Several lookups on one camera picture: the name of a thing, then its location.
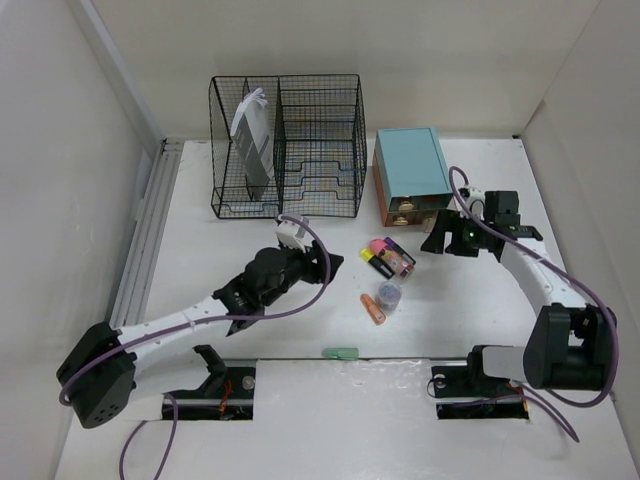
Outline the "blue and orange drawer box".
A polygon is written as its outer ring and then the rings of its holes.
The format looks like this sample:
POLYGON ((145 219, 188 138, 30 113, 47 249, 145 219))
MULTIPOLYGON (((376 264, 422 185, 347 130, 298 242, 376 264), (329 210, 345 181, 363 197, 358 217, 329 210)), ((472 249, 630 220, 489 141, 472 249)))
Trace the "blue and orange drawer box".
POLYGON ((383 226, 429 228, 449 207, 448 165, 434 127, 379 130, 372 167, 383 226))

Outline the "clear jar of coloured pins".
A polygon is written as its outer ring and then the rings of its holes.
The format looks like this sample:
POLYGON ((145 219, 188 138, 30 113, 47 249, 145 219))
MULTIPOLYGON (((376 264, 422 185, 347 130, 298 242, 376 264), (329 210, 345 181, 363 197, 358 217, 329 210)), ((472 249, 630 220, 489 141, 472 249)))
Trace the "clear jar of coloured pins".
POLYGON ((399 305, 401 298, 401 287, 392 281, 382 283, 376 292, 376 304, 384 312, 394 311, 399 305))

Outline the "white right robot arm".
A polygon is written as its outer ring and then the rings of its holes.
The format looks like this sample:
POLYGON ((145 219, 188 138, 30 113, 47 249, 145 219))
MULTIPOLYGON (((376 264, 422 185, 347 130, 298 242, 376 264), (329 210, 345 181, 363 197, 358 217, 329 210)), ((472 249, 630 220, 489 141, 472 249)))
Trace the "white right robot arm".
POLYGON ((618 358, 615 317, 551 262, 540 232, 520 221, 517 192, 466 185, 454 197, 460 211, 438 213, 422 251, 490 252, 517 281, 536 321, 523 347, 476 345, 465 366, 434 368, 438 397, 502 395, 513 381, 547 391, 609 391, 618 358))

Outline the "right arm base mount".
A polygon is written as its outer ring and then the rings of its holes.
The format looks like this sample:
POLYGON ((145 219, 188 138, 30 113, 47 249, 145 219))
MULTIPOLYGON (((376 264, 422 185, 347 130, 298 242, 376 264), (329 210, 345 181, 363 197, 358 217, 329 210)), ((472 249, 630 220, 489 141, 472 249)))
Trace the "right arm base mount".
POLYGON ((528 420, 522 390, 506 379, 491 379, 468 365, 436 364, 429 386, 439 420, 528 420))

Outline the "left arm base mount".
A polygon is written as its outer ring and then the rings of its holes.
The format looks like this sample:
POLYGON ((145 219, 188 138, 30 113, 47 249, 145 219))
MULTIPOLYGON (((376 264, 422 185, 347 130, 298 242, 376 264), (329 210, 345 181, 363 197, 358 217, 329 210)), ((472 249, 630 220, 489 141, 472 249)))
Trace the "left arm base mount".
POLYGON ((254 415, 257 362, 225 362, 210 345, 193 348, 206 366, 206 376, 195 387, 170 392, 183 421, 250 421, 254 415))

